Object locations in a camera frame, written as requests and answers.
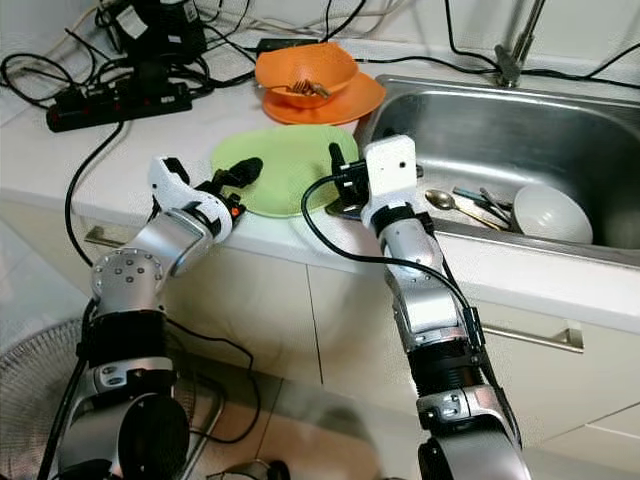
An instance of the faucet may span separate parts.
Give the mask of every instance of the faucet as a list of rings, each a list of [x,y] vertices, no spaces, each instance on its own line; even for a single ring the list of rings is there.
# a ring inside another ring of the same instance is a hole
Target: faucet
[[[545,1],[546,0],[534,1],[531,12],[529,13],[529,18],[527,19],[527,24],[518,36],[518,40],[511,53],[502,45],[495,46],[494,51],[496,52],[497,62],[500,66],[497,82],[501,87],[515,88],[518,86],[522,67],[533,43],[533,31],[536,28]]]

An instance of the stainless steel sink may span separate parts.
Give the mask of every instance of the stainless steel sink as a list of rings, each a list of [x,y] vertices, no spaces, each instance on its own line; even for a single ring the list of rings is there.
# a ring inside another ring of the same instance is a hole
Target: stainless steel sink
[[[421,190],[485,187],[513,201],[525,185],[550,185],[582,206],[594,242],[497,232],[425,200],[438,231],[640,267],[640,103],[388,75],[378,81],[387,96],[359,123],[361,146],[409,135],[424,170]]]

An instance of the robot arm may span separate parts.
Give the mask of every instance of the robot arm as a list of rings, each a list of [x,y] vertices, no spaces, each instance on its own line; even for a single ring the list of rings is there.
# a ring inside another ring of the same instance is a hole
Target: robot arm
[[[96,307],[79,352],[80,378],[58,450],[62,480],[174,478],[184,466],[189,425],[173,398],[177,373],[167,355],[162,292],[214,243],[244,207],[224,185],[242,188],[260,174],[253,158],[193,188],[180,162],[152,162],[155,218],[92,270]]]
[[[365,148],[365,158],[369,199],[361,212],[363,224],[376,235],[385,257],[435,271],[430,275],[400,265],[386,270],[394,318],[418,391],[420,423],[431,434],[418,452],[423,478],[530,480],[477,310],[457,290],[431,218],[413,210],[413,140],[395,136],[374,142]],[[353,166],[353,173],[348,165],[340,168],[339,191],[361,184],[362,165]],[[448,286],[436,278],[445,275]]]

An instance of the white bowl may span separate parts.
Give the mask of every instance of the white bowl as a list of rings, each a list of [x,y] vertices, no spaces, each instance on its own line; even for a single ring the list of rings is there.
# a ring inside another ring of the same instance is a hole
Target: white bowl
[[[525,235],[591,243],[593,230],[580,205],[555,188],[528,185],[513,201],[515,225]]]

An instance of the white countertop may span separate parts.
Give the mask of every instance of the white countertop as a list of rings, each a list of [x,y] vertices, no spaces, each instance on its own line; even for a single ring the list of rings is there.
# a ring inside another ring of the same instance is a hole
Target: white countertop
[[[219,50],[220,55],[228,55]],[[220,65],[214,60],[211,63]],[[391,73],[487,82],[416,62],[362,65],[361,69],[374,76]],[[640,92],[631,89],[545,78],[524,78],[522,88],[640,101]],[[189,112],[129,122],[126,133],[79,185],[74,210],[109,223],[141,226],[151,210],[146,176],[154,155],[178,157],[192,183],[198,183],[210,178],[209,159],[222,139],[274,125],[262,112],[260,94],[250,82],[197,100]],[[106,125],[54,134],[47,129],[42,111],[26,110],[0,130],[0,197],[61,210],[75,169],[113,128]],[[352,131],[355,122],[343,128]],[[316,213],[315,218],[343,248],[379,253],[373,235],[359,222],[332,218],[324,212]],[[438,239],[457,280],[472,298],[640,333],[640,269],[447,234],[439,234]],[[310,265],[371,271],[329,252],[300,217],[271,219],[247,214],[226,245]]]

